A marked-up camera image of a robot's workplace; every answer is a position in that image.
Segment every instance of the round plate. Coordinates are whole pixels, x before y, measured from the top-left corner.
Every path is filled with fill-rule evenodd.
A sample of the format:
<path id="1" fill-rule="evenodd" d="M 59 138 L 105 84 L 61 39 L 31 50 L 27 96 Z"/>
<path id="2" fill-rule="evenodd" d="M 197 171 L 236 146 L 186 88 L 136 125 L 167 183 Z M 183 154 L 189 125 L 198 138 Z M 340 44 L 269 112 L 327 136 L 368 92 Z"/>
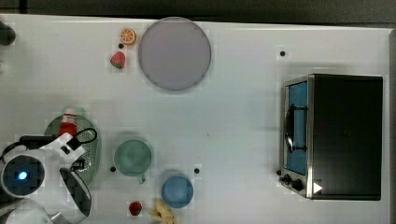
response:
<path id="1" fill-rule="evenodd" d="M 184 176 L 170 177 L 163 184 L 163 201 L 170 207 L 182 208 L 190 203 L 193 195 L 192 184 Z"/>
<path id="2" fill-rule="evenodd" d="M 151 25 L 140 41 L 139 63 L 146 77 L 169 91 L 197 84 L 211 60 L 209 40 L 194 22 L 178 17 Z"/>

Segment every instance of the table surface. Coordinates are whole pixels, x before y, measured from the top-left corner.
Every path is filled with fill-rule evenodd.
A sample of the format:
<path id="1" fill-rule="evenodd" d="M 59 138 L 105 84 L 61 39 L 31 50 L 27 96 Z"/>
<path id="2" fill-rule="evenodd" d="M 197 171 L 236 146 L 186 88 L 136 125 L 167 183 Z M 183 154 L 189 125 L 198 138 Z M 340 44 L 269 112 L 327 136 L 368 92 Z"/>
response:
<path id="1" fill-rule="evenodd" d="M 83 223 L 151 223 L 161 185 L 181 172 L 193 202 L 179 223 L 389 223 L 389 30 L 197 22 L 212 46 L 203 82 L 164 91 L 140 70 L 138 44 L 113 68 L 120 30 L 141 37 L 150 20 L 0 15 L 17 33 L 0 47 L 0 147 L 42 134 L 66 105 L 81 106 L 102 138 Z M 279 52 L 284 50 L 285 57 Z M 379 202 L 309 201 L 280 186 L 281 86 L 312 73 L 384 78 L 383 175 Z M 117 146 L 131 138 L 154 152 L 147 181 L 111 173 Z M 194 167 L 201 173 L 196 175 Z M 128 204 L 142 202 L 142 216 Z"/>

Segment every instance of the black toaster oven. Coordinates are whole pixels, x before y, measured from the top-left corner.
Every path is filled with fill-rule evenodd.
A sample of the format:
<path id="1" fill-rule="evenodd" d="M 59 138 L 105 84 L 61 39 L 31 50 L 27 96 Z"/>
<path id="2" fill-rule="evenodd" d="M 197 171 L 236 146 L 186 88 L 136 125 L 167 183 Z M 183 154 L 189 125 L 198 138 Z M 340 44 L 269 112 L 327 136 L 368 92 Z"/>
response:
<path id="1" fill-rule="evenodd" d="M 314 74 L 283 92 L 281 184 L 314 200 L 380 200 L 382 77 Z"/>

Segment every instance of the light blue bowl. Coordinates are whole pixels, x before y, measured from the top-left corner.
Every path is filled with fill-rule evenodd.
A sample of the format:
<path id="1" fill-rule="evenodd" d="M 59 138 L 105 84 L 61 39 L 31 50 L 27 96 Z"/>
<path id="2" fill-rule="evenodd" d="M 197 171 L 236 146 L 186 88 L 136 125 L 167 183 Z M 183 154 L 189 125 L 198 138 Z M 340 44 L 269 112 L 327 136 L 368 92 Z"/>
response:
<path id="1" fill-rule="evenodd" d="M 163 184 L 163 201 L 173 208 L 182 208 L 189 204 L 193 193 L 190 180 L 181 175 L 172 176 Z"/>

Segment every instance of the green plate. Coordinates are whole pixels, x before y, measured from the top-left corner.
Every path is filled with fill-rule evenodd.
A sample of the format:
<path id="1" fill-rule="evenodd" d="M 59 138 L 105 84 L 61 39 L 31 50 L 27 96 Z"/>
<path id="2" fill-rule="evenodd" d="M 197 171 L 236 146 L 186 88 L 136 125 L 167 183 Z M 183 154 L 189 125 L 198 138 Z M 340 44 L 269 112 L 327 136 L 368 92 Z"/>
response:
<path id="1" fill-rule="evenodd" d="M 58 135 L 59 129 L 61 127 L 62 116 L 54 119 L 49 126 L 47 127 L 44 135 Z M 84 130 L 86 128 L 94 128 L 93 124 L 85 119 L 84 117 L 78 115 L 77 116 L 77 131 Z M 78 136 L 78 141 L 88 141 L 93 137 L 92 133 L 84 132 Z M 86 185 L 89 185 L 93 180 L 93 177 L 96 174 L 96 171 L 99 168 L 100 161 L 100 134 L 98 137 L 91 143 L 83 144 L 82 146 L 85 148 L 86 152 L 81 156 L 84 159 L 84 169 L 76 170 L 76 174 L 81 177 L 81 179 L 85 182 Z"/>

